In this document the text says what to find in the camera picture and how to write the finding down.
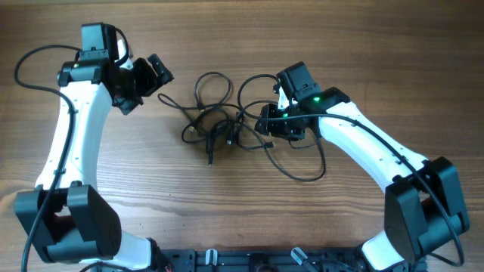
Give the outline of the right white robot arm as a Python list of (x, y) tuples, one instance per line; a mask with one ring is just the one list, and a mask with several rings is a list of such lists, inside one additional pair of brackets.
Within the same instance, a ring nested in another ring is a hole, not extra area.
[(298, 141), (310, 128), (354, 159), (383, 191), (383, 230), (355, 250), (356, 269), (413, 270), (427, 256), (454, 267), (464, 264), (459, 236), (470, 222), (457, 169), (448, 159), (429, 160), (407, 149), (337, 88), (305, 97), (277, 93), (278, 103), (262, 108), (257, 132)]

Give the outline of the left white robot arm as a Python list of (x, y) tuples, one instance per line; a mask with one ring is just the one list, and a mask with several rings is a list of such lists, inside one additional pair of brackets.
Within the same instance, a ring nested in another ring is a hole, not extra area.
[(98, 192), (97, 163), (110, 110), (124, 114), (172, 80), (155, 54), (114, 62), (82, 55), (58, 75), (60, 113), (42, 173), (31, 191), (19, 193), (14, 211), (27, 233), (26, 249), (46, 263), (124, 271), (171, 271), (151, 238), (124, 231)]

